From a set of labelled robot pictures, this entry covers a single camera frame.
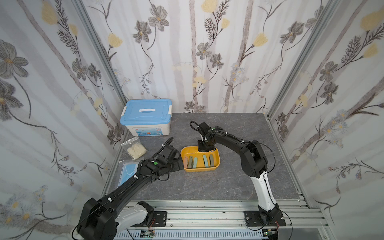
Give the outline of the yellow plastic tray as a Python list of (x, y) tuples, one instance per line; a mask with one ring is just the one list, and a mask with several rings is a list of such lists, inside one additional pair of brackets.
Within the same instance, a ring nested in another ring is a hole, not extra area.
[[(210, 167), (210, 160), (209, 160), (210, 154), (212, 154), (214, 156), (214, 163), (215, 163), (214, 167)], [(208, 162), (209, 162), (209, 167), (208, 168), (205, 167), (204, 160), (203, 160), (203, 155), (206, 155), (207, 158), (208, 158)], [(189, 168), (185, 169), (184, 168), (184, 170), (186, 172), (189, 172), (189, 173), (192, 173), (192, 172), (214, 171), (214, 170), (216, 170), (219, 167), (219, 165), (221, 163), (220, 154), (219, 154), (219, 151), (217, 149), (215, 151), (213, 151), (213, 152), (199, 152), (197, 146), (189, 146), (189, 147), (183, 148), (182, 151), (181, 151), (181, 157), (182, 157), (183, 161), (184, 161), (184, 156), (188, 157), (188, 162), (189, 162), (189, 157), (190, 156), (193, 157), (193, 160), (194, 160), (194, 157), (198, 158), (198, 165), (197, 165), (196, 169), (193, 169), (193, 166), (192, 166), (191, 169), (189, 169)]]

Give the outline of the olive grey folding fruit knife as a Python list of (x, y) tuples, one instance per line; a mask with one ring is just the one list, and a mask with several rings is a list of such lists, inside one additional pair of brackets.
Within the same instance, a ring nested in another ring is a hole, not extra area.
[(210, 160), (210, 167), (214, 167), (215, 166), (215, 163), (214, 163), (214, 156), (212, 154), (210, 154), (209, 156), (209, 160)]

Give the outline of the teal folding fruit knife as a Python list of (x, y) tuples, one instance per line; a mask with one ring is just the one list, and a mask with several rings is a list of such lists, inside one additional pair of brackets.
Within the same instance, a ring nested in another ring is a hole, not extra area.
[(204, 160), (205, 167), (208, 168), (209, 167), (209, 162), (208, 162), (208, 158), (207, 158), (206, 155), (203, 155), (203, 160)]

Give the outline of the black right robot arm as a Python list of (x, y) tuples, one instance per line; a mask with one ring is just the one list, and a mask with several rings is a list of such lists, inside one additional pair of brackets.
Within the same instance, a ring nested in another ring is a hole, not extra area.
[(262, 148), (264, 144), (256, 140), (240, 139), (219, 126), (211, 128), (205, 122), (198, 124), (191, 121), (190, 127), (201, 135), (201, 139), (198, 141), (199, 152), (213, 152), (216, 150), (216, 145), (219, 144), (239, 155), (242, 170), (251, 178), (258, 196), (261, 223), (266, 226), (276, 222), (282, 211), (269, 184), (268, 160)]

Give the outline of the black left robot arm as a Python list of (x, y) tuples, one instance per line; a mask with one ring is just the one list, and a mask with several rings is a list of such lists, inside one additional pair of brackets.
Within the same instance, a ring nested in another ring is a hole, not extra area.
[(147, 226), (154, 212), (149, 204), (141, 201), (133, 210), (125, 211), (124, 208), (145, 186), (181, 170), (183, 160), (180, 152), (171, 145), (172, 141), (173, 138), (167, 139), (152, 157), (140, 161), (134, 175), (117, 189), (99, 200), (89, 199), (73, 232), (84, 240), (112, 240), (123, 228)]

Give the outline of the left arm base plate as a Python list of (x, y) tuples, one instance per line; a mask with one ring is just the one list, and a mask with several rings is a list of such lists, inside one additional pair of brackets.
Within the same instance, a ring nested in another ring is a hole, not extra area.
[(150, 213), (142, 223), (133, 225), (133, 227), (166, 227), (168, 219), (167, 215), (167, 211), (154, 211), (153, 213)]

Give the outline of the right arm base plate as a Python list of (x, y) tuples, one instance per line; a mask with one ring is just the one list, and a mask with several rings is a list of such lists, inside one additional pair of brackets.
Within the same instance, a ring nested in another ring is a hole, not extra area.
[(244, 218), (248, 227), (285, 227), (287, 225), (282, 212), (267, 214), (260, 211), (244, 211)]

